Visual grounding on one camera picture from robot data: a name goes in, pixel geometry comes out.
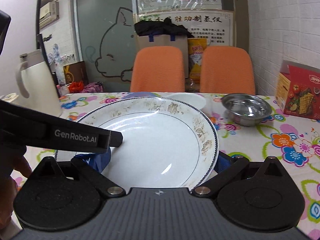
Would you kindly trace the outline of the person's left hand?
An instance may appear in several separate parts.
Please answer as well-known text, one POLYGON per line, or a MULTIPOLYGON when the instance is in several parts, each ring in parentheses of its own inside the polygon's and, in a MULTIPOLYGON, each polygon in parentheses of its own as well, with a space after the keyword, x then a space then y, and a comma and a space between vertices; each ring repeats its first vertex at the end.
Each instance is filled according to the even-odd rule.
POLYGON ((1 146, 1 229, 11 221, 13 201, 18 187, 11 173, 16 170, 28 178, 32 169, 24 157, 26 146, 1 146))

